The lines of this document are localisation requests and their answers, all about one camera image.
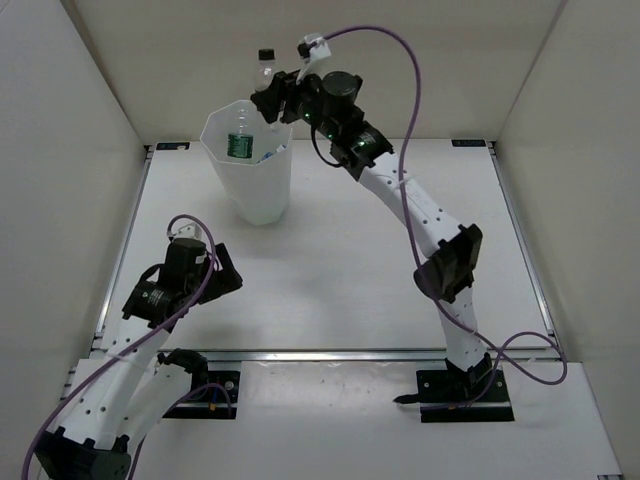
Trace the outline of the clear bottle black cap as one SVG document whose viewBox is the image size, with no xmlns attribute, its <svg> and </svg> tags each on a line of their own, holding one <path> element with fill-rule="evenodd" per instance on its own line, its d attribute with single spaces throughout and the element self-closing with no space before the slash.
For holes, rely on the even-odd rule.
<svg viewBox="0 0 640 480">
<path fill-rule="evenodd" d="M 254 93 L 251 100 L 258 104 L 263 100 L 270 100 L 273 91 L 272 81 L 276 70 L 276 53 L 273 48 L 263 48 L 258 50 L 257 70 L 254 81 Z"/>
</svg>

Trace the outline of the clear bottle green label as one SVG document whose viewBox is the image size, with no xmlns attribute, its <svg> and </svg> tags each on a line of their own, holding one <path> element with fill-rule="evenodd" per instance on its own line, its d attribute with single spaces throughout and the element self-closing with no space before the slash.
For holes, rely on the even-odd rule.
<svg viewBox="0 0 640 480">
<path fill-rule="evenodd" d="M 249 113 L 242 106 L 237 108 L 231 130 L 227 135 L 227 155 L 242 164 L 250 164 L 253 157 L 254 137 L 250 132 Z"/>
</svg>

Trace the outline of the clear bottle blue cap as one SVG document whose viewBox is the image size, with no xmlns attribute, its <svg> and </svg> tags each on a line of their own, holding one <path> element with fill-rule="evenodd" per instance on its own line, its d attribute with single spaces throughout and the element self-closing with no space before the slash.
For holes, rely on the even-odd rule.
<svg viewBox="0 0 640 480">
<path fill-rule="evenodd" d="M 286 150 L 286 146 L 284 144 L 281 144 L 275 150 L 266 152 L 259 160 L 259 163 L 267 160 L 268 158 L 275 156 L 276 154 L 282 153 L 285 150 Z"/>
</svg>

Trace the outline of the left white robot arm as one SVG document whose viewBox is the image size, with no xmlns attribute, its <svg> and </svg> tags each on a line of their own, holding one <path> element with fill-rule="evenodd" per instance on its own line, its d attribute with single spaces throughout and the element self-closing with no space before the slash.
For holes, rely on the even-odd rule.
<svg viewBox="0 0 640 480">
<path fill-rule="evenodd" d="M 45 431 L 35 455 L 51 479 L 124 479 L 130 475 L 149 431 L 178 401 L 215 395 L 235 411 L 222 383 L 210 381 L 206 358 L 192 350 L 160 349 L 189 301 L 198 305 L 241 288 L 226 246 L 209 253 L 193 238 L 170 241 L 165 260 L 149 267 L 127 299 L 118 334 L 107 350 L 102 375 L 84 388 Z"/>
</svg>

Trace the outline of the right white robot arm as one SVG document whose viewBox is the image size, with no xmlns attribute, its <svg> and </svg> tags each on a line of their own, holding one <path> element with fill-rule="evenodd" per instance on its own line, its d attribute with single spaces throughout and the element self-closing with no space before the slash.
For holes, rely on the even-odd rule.
<svg viewBox="0 0 640 480">
<path fill-rule="evenodd" d="M 483 235 L 447 214 L 407 173 L 391 143 L 355 104 L 362 80 L 346 72 L 316 74 L 303 80 L 278 72 L 268 87 L 250 97 L 264 120 L 301 120 L 312 135 L 331 143 L 331 166 L 346 170 L 407 228 L 419 250 L 413 274 L 418 289 L 439 310 L 446 340 L 443 392 L 448 407 L 469 405 L 490 384 L 492 360 L 477 336 L 473 271 Z"/>
</svg>

